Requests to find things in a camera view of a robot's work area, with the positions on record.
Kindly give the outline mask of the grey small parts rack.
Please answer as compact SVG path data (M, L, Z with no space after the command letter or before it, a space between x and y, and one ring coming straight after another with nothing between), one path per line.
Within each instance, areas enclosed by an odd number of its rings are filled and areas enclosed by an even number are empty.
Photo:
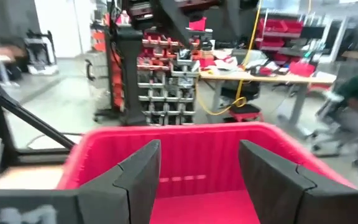
M199 75L200 38L192 49L155 31L142 39L137 58L139 101L152 126L195 123L195 81Z

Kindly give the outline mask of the black equipment cart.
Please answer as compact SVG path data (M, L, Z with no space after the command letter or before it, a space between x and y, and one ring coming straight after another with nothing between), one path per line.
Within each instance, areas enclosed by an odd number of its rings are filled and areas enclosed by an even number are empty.
M58 73L57 58L52 33L28 30L24 39L29 61L27 69L32 75L54 75Z

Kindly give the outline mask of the black support column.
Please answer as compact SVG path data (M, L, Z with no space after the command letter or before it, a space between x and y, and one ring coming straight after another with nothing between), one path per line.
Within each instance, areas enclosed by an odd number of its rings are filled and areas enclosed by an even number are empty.
M116 29L116 50L121 58L122 83L124 87L124 119L126 126L146 126L146 118L139 101L137 84L137 57L142 50L143 33L131 25Z

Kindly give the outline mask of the office chair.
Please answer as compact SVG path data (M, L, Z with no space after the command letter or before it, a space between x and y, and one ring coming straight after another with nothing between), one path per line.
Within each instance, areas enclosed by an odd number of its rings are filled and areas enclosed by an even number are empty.
M323 95L326 100L316 112L316 120L323 124L324 128L315 129L308 136L312 142L311 151L320 158L339 157L343 147L355 144L357 137L337 122L336 106L343 100L343 97L333 91L325 91ZM323 154L323 144L331 142L337 143L334 152Z

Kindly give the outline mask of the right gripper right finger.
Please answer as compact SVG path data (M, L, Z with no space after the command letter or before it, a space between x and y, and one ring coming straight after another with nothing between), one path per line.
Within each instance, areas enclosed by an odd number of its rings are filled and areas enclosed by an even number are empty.
M260 224L358 224L358 190L246 140L239 163Z

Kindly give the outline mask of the red bin shelf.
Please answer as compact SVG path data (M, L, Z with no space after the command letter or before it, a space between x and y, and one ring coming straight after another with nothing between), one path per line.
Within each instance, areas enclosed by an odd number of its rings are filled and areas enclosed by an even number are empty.
M257 24L255 46L279 65L297 62L299 56L282 54L290 41L300 37L303 23L293 19L260 19Z

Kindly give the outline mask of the red and black creeper cart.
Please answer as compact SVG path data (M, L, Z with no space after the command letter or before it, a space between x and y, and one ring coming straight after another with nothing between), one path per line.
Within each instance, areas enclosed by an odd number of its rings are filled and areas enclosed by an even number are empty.
M253 104L245 104L241 107L233 106L229 109L229 114L237 121L261 121L264 122L262 110Z

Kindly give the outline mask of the red plastic bin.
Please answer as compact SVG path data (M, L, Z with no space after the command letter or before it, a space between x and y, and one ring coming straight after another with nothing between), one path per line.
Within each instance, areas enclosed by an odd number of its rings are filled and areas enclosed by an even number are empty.
M281 129L250 122L96 129L71 150L58 188L87 183L154 139L161 142L162 158L150 224L259 224L241 176L241 140L348 184Z

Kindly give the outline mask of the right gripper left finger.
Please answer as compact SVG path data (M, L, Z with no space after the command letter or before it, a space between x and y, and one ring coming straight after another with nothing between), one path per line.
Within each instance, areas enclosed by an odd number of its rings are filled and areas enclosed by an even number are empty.
M73 190L0 190L0 224L149 224L161 142Z

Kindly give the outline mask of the small red bin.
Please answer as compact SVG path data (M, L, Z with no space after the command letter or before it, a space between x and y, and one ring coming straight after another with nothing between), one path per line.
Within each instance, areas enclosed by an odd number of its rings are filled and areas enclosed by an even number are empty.
M301 77L310 77L315 72L315 66L304 62L291 62L289 72Z

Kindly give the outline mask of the wooden desk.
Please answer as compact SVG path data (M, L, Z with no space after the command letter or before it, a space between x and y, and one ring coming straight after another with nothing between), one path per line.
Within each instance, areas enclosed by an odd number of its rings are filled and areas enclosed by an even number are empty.
M212 109L218 108L219 96L224 82L238 82L236 98L241 94L243 84L246 82L260 83L291 83L299 86L296 100L290 114L279 113L280 122L287 128L298 131L301 135L308 135L309 131L298 123L305 102L308 87L313 84L332 85L336 76L330 73L317 72L308 77L288 73L286 75L254 76L250 72L213 72L212 70L200 72L202 80L216 80Z

